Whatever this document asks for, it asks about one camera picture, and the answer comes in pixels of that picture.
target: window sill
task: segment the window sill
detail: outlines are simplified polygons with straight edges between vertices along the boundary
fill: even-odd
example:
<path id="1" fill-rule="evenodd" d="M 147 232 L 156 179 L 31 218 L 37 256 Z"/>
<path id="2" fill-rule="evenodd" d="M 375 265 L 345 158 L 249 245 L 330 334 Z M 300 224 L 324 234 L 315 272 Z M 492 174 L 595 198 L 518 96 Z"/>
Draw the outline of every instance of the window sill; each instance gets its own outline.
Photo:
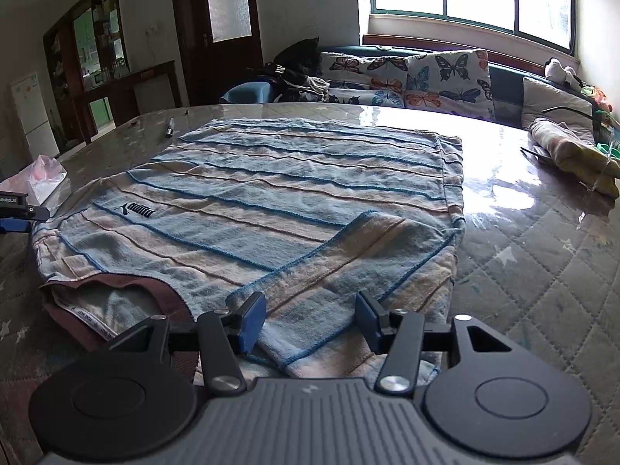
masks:
<path id="1" fill-rule="evenodd" d="M 549 58 L 557 57 L 563 66 L 572 66 L 575 69 L 579 67 L 579 60 L 576 57 L 526 38 L 443 19 L 371 14 L 368 18 L 368 33 L 464 44 L 467 47 L 487 49 L 523 59 L 536 65 L 544 65 Z"/>

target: window frame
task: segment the window frame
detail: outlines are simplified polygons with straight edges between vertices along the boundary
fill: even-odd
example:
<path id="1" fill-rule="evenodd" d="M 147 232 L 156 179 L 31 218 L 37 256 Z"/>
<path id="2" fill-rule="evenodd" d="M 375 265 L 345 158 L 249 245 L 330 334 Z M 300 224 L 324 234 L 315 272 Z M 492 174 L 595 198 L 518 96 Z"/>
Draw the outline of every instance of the window frame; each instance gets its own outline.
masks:
<path id="1" fill-rule="evenodd" d="M 377 9 L 376 0 L 370 0 L 370 12 L 371 14 L 378 15 L 405 15 L 413 17 L 428 17 L 433 19 L 441 19 L 442 21 L 458 22 L 460 24 L 468 24 L 470 26 L 476 26 L 479 28 L 491 29 L 492 31 L 498 31 L 499 33 L 506 33 L 519 38 L 524 38 L 532 42 L 539 43 L 556 51 L 563 52 L 571 56 L 575 56 L 575 39 L 577 36 L 577 6 L 575 0 L 570 0 L 570 45 L 568 48 L 564 48 L 553 42 L 549 42 L 544 38 L 540 38 L 529 33 L 523 33 L 519 30 L 520 16 L 519 16 L 519 0 L 515 0 L 515 26 L 514 29 L 502 28 L 500 26 L 494 26 L 493 24 L 486 24 L 484 22 L 470 21 L 469 19 L 462 19 L 459 17 L 451 17 L 448 15 L 448 0 L 443 0 L 443 14 L 433 14 L 427 12 L 411 12 L 410 10 L 387 10 Z"/>

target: folded cloth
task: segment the folded cloth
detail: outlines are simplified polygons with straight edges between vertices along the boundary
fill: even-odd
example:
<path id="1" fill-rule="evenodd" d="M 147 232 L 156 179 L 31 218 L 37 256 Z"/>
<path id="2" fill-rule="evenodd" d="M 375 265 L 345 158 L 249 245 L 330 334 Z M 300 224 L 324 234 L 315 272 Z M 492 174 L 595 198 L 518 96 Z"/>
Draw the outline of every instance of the folded cloth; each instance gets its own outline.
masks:
<path id="1" fill-rule="evenodd" d="M 608 161 L 606 155 L 580 139 L 565 124 L 538 118 L 529 131 L 532 138 L 551 154 L 558 168 L 572 173 L 588 186 L 596 184 L 596 190 L 601 194 L 618 199 L 620 192 L 615 180 L 620 178 L 620 166 L 616 159 Z"/>
<path id="2" fill-rule="evenodd" d="M 424 131 L 211 121 L 36 226 L 47 309 L 88 346 L 154 313 L 195 320 L 260 290 L 267 319 L 246 375 L 266 361 L 283 375 L 373 383 L 384 357 L 355 326 L 355 295 L 445 323 L 465 228 L 462 159 L 460 139 Z M 421 360 L 429 382 L 440 357 Z"/>

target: metal screw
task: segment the metal screw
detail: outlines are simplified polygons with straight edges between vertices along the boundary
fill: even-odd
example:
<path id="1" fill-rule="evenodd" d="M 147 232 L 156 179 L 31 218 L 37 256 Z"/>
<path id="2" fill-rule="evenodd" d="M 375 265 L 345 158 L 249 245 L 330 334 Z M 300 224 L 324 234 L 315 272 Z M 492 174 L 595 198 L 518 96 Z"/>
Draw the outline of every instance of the metal screw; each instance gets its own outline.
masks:
<path id="1" fill-rule="evenodd" d="M 241 387 L 241 381 L 233 375 L 217 375 L 211 380 L 211 386 L 220 392 L 233 392 Z"/>
<path id="2" fill-rule="evenodd" d="M 385 391 L 400 393 L 409 390 L 409 388 L 411 388 L 411 383 L 401 375 L 387 375 L 381 378 L 379 386 Z"/>

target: refrigerator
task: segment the refrigerator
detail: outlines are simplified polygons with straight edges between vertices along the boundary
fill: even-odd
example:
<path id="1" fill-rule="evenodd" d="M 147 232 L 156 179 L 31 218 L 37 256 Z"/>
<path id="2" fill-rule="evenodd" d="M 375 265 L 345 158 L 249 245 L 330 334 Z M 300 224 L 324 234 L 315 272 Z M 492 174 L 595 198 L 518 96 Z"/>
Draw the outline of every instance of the refrigerator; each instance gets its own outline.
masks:
<path id="1" fill-rule="evenodd" d="M 58 145 L 47 118 L 36 73 L 13 82 L 10 91 L 32 160 L 36 160 L 39 155 L 56 157 L 59 153 Z"/>

